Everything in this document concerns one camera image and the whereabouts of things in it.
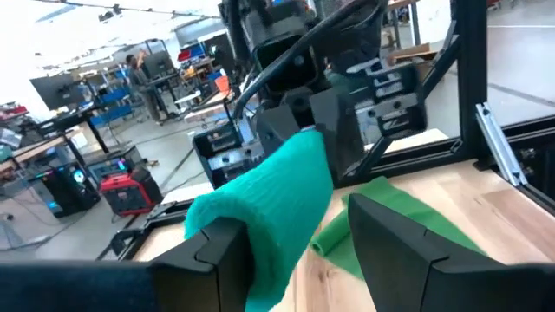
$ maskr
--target red equipment case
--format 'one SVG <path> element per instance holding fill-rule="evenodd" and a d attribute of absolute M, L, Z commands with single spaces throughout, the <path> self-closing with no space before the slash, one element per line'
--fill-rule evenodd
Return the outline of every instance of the red equipment case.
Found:
<path fill-rule="evenodd" d="M 100 190 L 118 216 L 147 213 L 163 199 L 158 184 L 145 168 L 106 177 Z"/>

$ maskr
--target person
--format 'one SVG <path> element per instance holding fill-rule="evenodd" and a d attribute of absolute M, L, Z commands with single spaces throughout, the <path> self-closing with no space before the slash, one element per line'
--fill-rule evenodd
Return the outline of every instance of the person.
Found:
<path fill-rule="evenodd" d="M 161 125 L 160 122 L 160 112 L 157 108 L 158 103 L 158 95 L 156 94 L 156 90 L 154 88 L 150 88 L 148 84 L 147 75 L 145 72 L 140 68 L 142 63 L 144 62 L 146 53 L 141 51 L 138 57 L 134 55 L 128 55 L 126 57 L 127 65 L 130 67 L 129 69 L 129 80 L 131 81 L 131 86 L 133 87 L 134 91 L 139 92 L 143 101 L 145 102 L 145 106 L 147 107 L 150 116 L 153 118 L 154 121 L 158 125 Z"/>

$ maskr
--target computer tower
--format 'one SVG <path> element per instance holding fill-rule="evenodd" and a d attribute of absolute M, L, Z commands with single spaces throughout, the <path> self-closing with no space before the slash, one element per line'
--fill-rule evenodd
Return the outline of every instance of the computer tower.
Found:
<path fill-rule="evenodd" d="M 76 163 L 53 167 L 29 181 L 36 194 L 56 218 L 86 211 L 100 201 L 100 195 Z"/>

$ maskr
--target teal cloth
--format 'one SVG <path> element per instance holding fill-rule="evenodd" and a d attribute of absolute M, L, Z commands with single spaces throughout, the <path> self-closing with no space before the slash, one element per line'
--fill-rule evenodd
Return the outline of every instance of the teal cloth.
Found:
<path fill-rule="evenodd" d="M 257 168 L 196 198 L 186 239 L 218 217 L 245 222 L 255 261 L 246 311 L 268 311 L 281 302 L 332 192 L 322 135 L 297 133 Z"/>

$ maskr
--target wooden surface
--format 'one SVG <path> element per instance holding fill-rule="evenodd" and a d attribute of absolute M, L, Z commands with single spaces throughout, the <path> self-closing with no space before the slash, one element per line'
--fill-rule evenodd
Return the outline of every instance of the wooden surface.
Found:
<path fill-rule="evenodd" d="M 395 10 L 403 6 L 410 5 L 411 3 L 416 3 L 418 0 L 389 0 L 388 9 Z"/>
<path fill-rule="evenodd" d="M 77 134 L 82 133 L 83 130 L 82 128 L 78 127 L 76 128 L 76 130 L 73 130 L 69 133 L 66 133 L 66 137 L 68 139 L 71 139 L 73 137 L 75 137 Z M 40 153 L 44 153 L 46 151 L 48 151 L 50 148 L 54 147 L 54 146 L 59 146 L 61 144 L 64 144 L 65 140 L 63 139 L 63 137 L 57 137 L 55 139 L 52 140 L 45 140 L 42 142 L 38 142 L 35 144 L 32 144 L 30 146 L 26 146 L 24 148 L 20 148 L 18 150 L 15 150 L 13 152 L 14 158 L 16 159 L 16 161 L 18 163 L 22 163 L 28 159 L 31 159 L 33 157 L 35 157 L 36 155 L 40 154 Z M 7 170 L 7 169 L 16 169 L 16 164 L 14 164 L 14 162 L 12 160 L 6 160 L 3 163 L 0 164 L 0 172 Z"/>
<path fill-rule="evenodd" d="M 228 99 L 231 99 L 232 94 L 228 93 L 228 92 L 220 92 L 216 95 L 214 95 L 208 102 L 206 102 L 204 105 L 209 105 L 212 104 L 214 102 L 217 101 L 222 101 L 225 97 L 227 96 Z M 199 111 L 196 112 L 191 112 L 189 114 L 187 114 L 185 116 L 185 121 L 187 122 L 194 122 L 194 121 L 200 121 L 206 118 L 210 118 L 212 116 L 214 116 L 215 114 L 222 114 L 225 112 L 225 108 L 224 105 L 216 105 L 213 107 L 209 107 L 209 108 L 205 108 L 205 109 L 201 109 Z"/>
<path fill-rule="evenodd" d="M 459 226 L 487 254 L 502 263 L 555 260 L 555 219 L 494 172 L 478 172 L 472 161 L 415 172 L 390 180 Z M 342 209 L 336 190 L 320 231 Z M 148 261 L 183 241 L 182 224 L 155 231 L 136 261 Z M 285 297 L 273 312 L 375 311 L 363 281 L 305 251 Z"/>
<path fill-rule="evenodd" d="M 214 188 L 210 182 L 201 183 L 198 185 L 192 185 L 187 187 L 181 187 L 175 191 L 169 192 L 162 200 L 162 204 L 169 204 L 174 201 L 186 201 L 189 199 L 195 199 L 200 195 L 212 192 Z"/>
<path fill-rule="evenodd" d="M 391 143 L 391 145 L 385 151 L 385 153 L 400 151 L 403 149 L 421 146 L 428 143 L 434 143 L 437 141 L 447 140 L 447 139 L 449 139 L 449 137 L 447 137 L 441 130 L 429 129 L 424 131 L 423 133 L 416 134 L 405 139 L 393 141 L 393 143 Z M 372 148 L 372 146 L 373 144 L 368 144 L 364 146 L 364 150 L 369 151 L 370 148 Z"/>

